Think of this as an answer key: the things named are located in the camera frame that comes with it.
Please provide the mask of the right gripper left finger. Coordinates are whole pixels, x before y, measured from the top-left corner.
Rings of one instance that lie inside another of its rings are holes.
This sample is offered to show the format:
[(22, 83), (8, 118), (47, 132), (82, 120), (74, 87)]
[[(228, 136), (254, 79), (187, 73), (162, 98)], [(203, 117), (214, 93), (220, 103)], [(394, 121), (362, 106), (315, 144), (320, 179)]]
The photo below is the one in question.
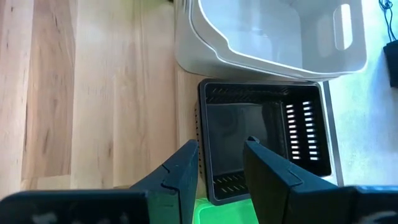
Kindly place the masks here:
[(0, 224), (192, 224), (198, 143), (128, 189), (31, 190), (0, 201)]

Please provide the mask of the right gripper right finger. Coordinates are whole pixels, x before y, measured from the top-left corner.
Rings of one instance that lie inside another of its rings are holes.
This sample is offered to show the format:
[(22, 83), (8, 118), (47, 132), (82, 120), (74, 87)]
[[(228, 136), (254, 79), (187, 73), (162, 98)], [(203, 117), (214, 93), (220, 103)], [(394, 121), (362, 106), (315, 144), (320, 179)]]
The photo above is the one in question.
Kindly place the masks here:
[(259, 224), (398, 224), (396, 186), (339, 187), (252, 136), (243, 165)]

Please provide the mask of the green slotted plastic basket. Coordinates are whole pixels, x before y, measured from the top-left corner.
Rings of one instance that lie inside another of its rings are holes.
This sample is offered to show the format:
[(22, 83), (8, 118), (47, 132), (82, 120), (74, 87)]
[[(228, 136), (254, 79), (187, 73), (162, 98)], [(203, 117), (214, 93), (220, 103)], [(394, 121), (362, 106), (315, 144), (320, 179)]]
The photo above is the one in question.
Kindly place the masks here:
[(195, 200), (193, 224), (259, 224), (252, 201), (213, 205), (206, 198)]

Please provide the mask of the black slotted plastic basket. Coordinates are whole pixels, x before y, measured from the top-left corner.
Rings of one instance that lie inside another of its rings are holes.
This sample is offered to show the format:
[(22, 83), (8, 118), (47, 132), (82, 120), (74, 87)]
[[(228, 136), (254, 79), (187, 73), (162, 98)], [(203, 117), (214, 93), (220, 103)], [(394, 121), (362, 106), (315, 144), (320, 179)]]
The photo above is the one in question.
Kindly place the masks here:
[(204, 79), (195, 118), (200, 175), (213, 205), (249, 198), (243, 149), (250, 136), (319, 177), (334, 174), (317, 83)]

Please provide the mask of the white plastic storage bin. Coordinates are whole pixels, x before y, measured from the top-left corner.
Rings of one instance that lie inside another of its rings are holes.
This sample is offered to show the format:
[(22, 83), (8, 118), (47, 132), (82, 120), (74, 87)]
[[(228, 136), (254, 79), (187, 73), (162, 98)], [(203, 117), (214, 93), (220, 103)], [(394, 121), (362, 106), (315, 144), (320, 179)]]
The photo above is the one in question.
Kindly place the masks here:
[(367, 64), (361, 0), (192, 0), (197, 34), (221, 61), (302, 80)]
[[(175, 58), (187, 72), (228, 80), (279, 80), (297, 82), (324, 82), (342, 76), (342, 73), (313, 73), (262, 62), (259, 59), (234, 52), (228, 39), (211, 27), (200, 9), (199, 0), (173, 0), (175, 5)], [(221, 43), (216, 50), (206, 42), (193, 24), (194, 18), (209, 28), (210, 37)]]

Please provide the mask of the black box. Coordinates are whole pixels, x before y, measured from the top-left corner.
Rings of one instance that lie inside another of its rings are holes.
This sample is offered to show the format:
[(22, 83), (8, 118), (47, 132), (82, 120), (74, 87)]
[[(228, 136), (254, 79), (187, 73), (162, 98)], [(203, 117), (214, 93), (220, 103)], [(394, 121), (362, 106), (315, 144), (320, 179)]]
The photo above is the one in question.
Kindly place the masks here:
[(398, 40), (386, 44), (383, 51), (389, 72), (390, 86), (398, 89)]

